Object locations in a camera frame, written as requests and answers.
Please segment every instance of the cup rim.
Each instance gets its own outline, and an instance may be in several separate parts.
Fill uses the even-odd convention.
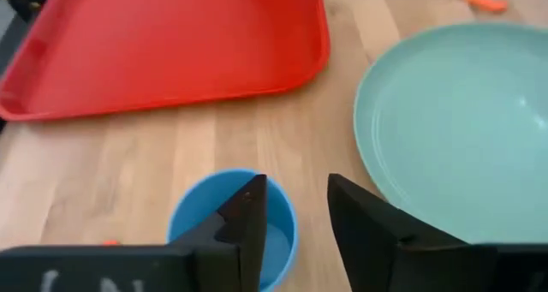
[[[175,221],[175,216],[177,214],[177,211],[182,206],[182,203],[184,202],[184,200],[194,190],[201,187],[202,184],[209,181],[213,177],[217,177],[217,176],[220,176],[220,175],[223,175],[223,174],[235,173],[235,172],[245,172],[245,173],[253,174],[253,175],[260,174],[256,170],[247,169],[247,168],[229,168],[229,169],[218,170],[218,171],[215,171],[215,172],[213,172],[213,173],[211,173],[207,176],[202,177],[193,186],[191,186],[187,190],[187,192],[179,199],[179,202],[177,202],[175,210],[170,215],[170,221],[168,223],[168,230],[167,230],[167,233],[166,233],[166,236],[165,236],[166,243],[170,241],[171,227],[173,227],[173,223]],[[289,270],[291,269],[291,267],[293,266],[293,264],[295,262],[295,256],[296,256],[297,248],[299,246],[299,225],[298,225],[298,222],[297,222],[297,215],[296,215],[296,212],[295,212],[295,208],[293,207],[293,204],[291,203],[291,200],[289,199],[289,196],[285,193],[285,191],[283,190],[282,186],[280,186],[280,184],[278,184],[276,181],[274,181],[268,175],[267,175],[267,182],[269,182],[272,185],[272,187],[275,188],[283,196],[283,199],[285,200],[285,203],[289,208],[289,213],[291,214],[291,219],[293,221],[293,242],[291,244],[291,250],[289,251],[289,257],[288,257],[285,265],[283,266],[282,271],[280,271],[280,273],[276,276],[276,279],[272,283],[270,283],[268,286],[266,286],[264,289],[262,289],[261,292],[269,292],[274,287],[276,287],[280,283],[282,283],[282,281],[286,278],[286,276],[289,273]]]

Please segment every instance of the wood grain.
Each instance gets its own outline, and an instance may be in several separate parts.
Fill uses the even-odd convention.
[[[399,40],[463,21],[548,26],[548,0],[510,0],[502,15],[461,0],[325,0],[331,57],[280,96],[91,117],[12,123],[0,137],[0,247],[33,243],[161,243],[171,211],[218,169],[264,171],[299,218],[295,268],[280,291],[348,291],[326,203],[330,172],[377,189],[356,151],[361,77]]]

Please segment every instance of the plastic cup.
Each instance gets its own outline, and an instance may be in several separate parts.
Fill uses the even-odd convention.
[[[221,170],[192,186],[171,216],[167,242],[175,240],[217,210],[258,173],[248,169]],[[297,217],[287,194],[270,177],[266,198],[266,243],[260,291],[272,291],[285,278],[298,245]]]

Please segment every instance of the red tray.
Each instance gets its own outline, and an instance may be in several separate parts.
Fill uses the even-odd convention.
[[[44,120],[285,92],[325,65],[322,0],[48,0],[0,85]]]

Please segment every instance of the teal plate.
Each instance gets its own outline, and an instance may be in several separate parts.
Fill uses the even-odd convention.
[[[548,241],[548,32],[440,27],[360,84],[361,158],[396,207],[470,243]]]

